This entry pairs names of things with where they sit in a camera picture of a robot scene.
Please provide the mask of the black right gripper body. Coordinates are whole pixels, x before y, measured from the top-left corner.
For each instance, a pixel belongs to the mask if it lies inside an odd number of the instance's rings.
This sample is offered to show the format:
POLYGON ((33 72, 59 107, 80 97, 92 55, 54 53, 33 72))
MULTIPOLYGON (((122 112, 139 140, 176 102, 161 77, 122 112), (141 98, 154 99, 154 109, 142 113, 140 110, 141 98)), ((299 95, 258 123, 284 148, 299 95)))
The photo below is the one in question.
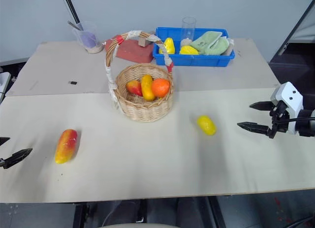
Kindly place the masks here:
POLYGON ((269 113, 272 117, 272 127, 268 130, 268 137, 273 139, 277 132, 286 133, 288 129, 289 114, 287 112, 287 105, 280 100, 274 105, 269 113))

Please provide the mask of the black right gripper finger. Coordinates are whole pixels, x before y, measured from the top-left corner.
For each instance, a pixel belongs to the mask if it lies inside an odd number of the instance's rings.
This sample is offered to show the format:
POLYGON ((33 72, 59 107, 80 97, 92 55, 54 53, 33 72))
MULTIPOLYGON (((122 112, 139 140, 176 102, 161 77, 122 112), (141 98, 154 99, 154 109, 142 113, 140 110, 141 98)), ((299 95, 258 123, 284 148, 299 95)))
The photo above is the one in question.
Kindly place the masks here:
POLYGON ((251 104, 249 107, 259 111, 272 111, 274 104, 271 101, 259 101, 251 104))
POLYGON ((270 131, 270 128, 268 126, 259 125, 258 123, 254 123, 254 122, 240 122, 240 123, 237 123, 237 126, 249 132, 259 133, 266 136, 269 135, 269 131, 270 131))

